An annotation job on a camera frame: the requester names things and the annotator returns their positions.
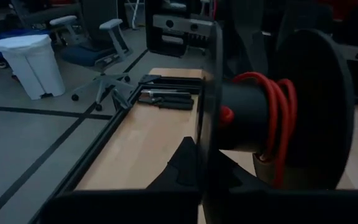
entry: white trash can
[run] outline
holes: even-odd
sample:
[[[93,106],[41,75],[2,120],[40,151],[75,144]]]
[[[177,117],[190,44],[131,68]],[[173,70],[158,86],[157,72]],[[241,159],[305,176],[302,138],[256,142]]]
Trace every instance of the white trash can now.
[[[48,35],[27,35],[0,40],[0,52],[32,100],[45,93],[64,94],[65,86]]]

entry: black reel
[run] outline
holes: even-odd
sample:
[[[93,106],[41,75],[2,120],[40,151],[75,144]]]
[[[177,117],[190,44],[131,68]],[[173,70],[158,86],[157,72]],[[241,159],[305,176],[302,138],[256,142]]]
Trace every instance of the black reel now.
[[[208,53],[215,67],[206,69],[204,99],[199,105],[196,140],[202,171],[208,169],[210,175],[216,175],[219,162],[214,155],[218,149],[252,152],[257,177],[271,184],[274,162],[264,163],[255,156],[265,151],[268,136],[266,92],[253,80],[223,81],[223,39],[218,24]],[[282,188],[335,189],[349,157],[354,115],[351,75],[336,44],[317,30],[300,30],[280,46],[267,76],[291,80],[298,98]],[[234,112],[233,122],[225,128],[219,128],[222,105]]]

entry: blue bin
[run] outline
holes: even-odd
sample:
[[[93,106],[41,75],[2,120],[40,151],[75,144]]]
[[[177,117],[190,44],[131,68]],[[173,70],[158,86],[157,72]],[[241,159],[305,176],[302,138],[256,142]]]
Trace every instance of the blue bin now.
[[[0,40],[9,38],[9,37],[17,37],[22,35],[37,35],[37,34],[49,34],[49,30],[33,30],[33,29],[14,29],[8,32],[3,32],[0,34]]]

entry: coiled red cable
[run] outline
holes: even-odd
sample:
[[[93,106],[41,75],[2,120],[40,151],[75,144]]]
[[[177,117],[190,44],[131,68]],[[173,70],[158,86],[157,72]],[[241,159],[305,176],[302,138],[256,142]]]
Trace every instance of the coiled red cable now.
[[[282,79],[278,82],[269,80],[264,75],[257,72],[246,72],[234,77],[233,82],[238,83],[247,78],[254,78],[259,85],[265,88],[268,98],[268,138],[266,142],[265,152],[258,157],[261,162],[275,163],[275,178],[273,180],[273,187],[281,188],[283,184],[285,158],[287,155],[288,142],[296,124],[296,113],[298,109],[298,100],[296,98],[296,91],[293,83],[288,79]],[[282,130],[280,135],[280,143],[278,145],[276,155],[273,155],[273,147],[276,138],[277,122],[278,122],[278,108],[282,115]],[[233,120],[234,114],[228,111],[228,108],[223,106],[221,108],[221,120],[219,125],[225,125]]]

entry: chair armrest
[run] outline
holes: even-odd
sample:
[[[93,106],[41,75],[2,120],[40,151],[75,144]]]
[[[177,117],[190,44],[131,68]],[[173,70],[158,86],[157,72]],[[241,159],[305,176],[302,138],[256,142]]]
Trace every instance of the chair armrest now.
[[[76,16],[63,16],[60,18],[52,19],[49,24],[52,26],[55,25],[67,25],[71,24],[72,22],[75,22],[77,20]]]
[[[112,19],[110,21],[105,22],[104,24],[101,24],[99,26],[99,29],[101,29],[101,30],[111,30],[112,28],[118,26],[119,24],[122,24],[121,19]]]

